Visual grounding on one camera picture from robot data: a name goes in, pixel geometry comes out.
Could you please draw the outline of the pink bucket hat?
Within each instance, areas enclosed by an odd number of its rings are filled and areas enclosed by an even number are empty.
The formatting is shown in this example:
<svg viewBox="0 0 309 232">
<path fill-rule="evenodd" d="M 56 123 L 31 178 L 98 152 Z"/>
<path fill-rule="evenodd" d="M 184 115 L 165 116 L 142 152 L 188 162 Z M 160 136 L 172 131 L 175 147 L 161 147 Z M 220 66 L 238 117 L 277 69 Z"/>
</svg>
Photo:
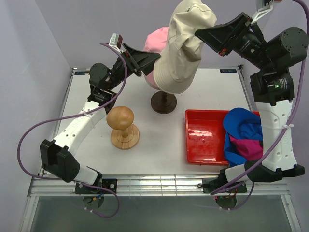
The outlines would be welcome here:
<svg viewBox="0 0 309 232">
<path fill-rule="evenodd" d="M 161 53 L 167 44 L 168 27 L 161 27 L 147 36 L 143 51 Z M 148 75 L 144 74 L 146 83 L 157 90 L 160 90 L 154 80 L 154 72 L 151 71 Z"/>
</svg>

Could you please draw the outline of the beige bucket hat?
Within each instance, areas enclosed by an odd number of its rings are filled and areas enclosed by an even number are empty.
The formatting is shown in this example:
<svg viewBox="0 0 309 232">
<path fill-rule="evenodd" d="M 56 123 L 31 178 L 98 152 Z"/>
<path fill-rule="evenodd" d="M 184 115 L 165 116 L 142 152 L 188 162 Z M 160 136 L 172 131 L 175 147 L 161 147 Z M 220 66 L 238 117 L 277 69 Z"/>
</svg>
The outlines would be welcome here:
<svg viewBox="0 0 309 232">
<path fill-rule="evenodd" d="M 214 27 L 215 13 L 200 0 L 183 0 L 169 22 L 168 37 L 154 64 L 154 82 L 169 94 L 181 94 L 191 85 L 201 62 L 203 42 L 195 36 L 199 29 Z"/>
</svg>

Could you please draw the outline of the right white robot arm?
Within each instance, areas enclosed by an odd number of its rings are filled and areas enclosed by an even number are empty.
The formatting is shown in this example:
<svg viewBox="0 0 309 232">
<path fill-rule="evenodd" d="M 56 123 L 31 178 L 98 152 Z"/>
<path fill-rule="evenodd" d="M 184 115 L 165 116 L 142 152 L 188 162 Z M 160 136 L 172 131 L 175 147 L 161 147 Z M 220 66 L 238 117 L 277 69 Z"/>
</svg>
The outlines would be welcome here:
<svg viewBox="0 0 309 232">
<path fill-rule="evenodd" d="M 229 192 L 239 181 L 275 182 L 302 176 L 305 169 L 296 162 L 292 146 L 296 105 L 289 69 L 306 59 L 308 35 L 290 27 L 266 41 L 258 24 L 244 13 L 226 24 L 198 29 L 195 35 L 219 55 L 234 51 L 259 70 L 250 80 L 261 119 L 263 156 L 221 170 L 216 180 L 219 189 Z"/>
</svg>

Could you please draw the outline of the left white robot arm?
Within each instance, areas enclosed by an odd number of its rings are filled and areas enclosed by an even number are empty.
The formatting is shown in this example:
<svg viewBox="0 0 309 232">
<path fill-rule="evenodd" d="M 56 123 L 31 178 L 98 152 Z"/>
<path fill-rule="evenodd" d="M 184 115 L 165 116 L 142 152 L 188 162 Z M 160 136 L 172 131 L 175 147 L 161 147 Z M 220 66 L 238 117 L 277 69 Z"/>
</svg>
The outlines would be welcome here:
<svg viewBox="0 0 309 232">
<path fill-rule="evenodd" d="M 61 180 L 83 182 L 86 188 L 97 193 L 102 189 L 99 172 L 81 165 L 75 154 L 85 137 L 113 108 L 118 97 L 112 90 L 135 74 L 149 74 L 159 53 L 135 50 L 123 44 L 124 50 L 112 50 L 118 59 L 110 69 L 102 63 L 95 63 L 89 71 L 90 95 L 79 115 L 51 141 L 44 140 L 40 145 L 42 167 Z"/>
</svg>

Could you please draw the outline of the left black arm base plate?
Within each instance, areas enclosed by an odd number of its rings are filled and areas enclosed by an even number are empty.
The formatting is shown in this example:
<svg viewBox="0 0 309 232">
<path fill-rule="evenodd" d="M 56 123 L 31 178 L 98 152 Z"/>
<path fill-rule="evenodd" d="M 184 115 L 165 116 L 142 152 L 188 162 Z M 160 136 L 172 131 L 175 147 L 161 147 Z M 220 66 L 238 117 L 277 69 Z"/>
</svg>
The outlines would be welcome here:
<svg viewBox="0 0 309 232">
<path fill-rule="evenodd" d="M 100 187 L 100 188 L 105 188 L 108 189 L 114 193 L 117 192 L 117 179 L 100 179 L 99 181 L 97 181 L 94 186 Z M 83 184 L 76 184 L 75 186 L 75 190 L 74 190 L 75 194 L 109 194 L 109 192 L 106 191 L 102 191 L 100 189 L 97 188 L 90 188 L 87 186 L 84 186 Z"/>
</svg>

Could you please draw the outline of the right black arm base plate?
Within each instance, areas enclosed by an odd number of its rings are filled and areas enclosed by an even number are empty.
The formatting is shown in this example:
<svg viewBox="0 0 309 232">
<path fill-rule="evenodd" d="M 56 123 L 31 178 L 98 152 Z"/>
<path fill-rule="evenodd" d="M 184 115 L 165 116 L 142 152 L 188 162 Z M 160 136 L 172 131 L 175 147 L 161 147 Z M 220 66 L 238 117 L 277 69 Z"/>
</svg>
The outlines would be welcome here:
<svg viewBox="0 0 309 232">
<path fill-rule="evenodd" d="M 197 185 L 197 187 L 203 189 L 203 193 L 211 193 L 211 192 L 215 191 L 217 188 L 223 186 L 226 183 L 227 183 L 226 181 L 220 180 L 219 178 L 203 178 L 202 182 L 199 183 Z M 231 187 L 235 187 L 238 184 L 239 184 L 239 186 L 237 188 L 226 190 L 225 192 L 235 192 L 237 190 L 237 192 L 239 192 L 239 193 L 246 193 L 247 187 L 246 187 L 245 183 L 242 183 L 240 185 L 240 182 L 236 182 L 236 183 L 234 183 L 231 186 L 228 186 L 226 188 L 228 189 L 228 188 L 231 188 Z"/>
</svg>

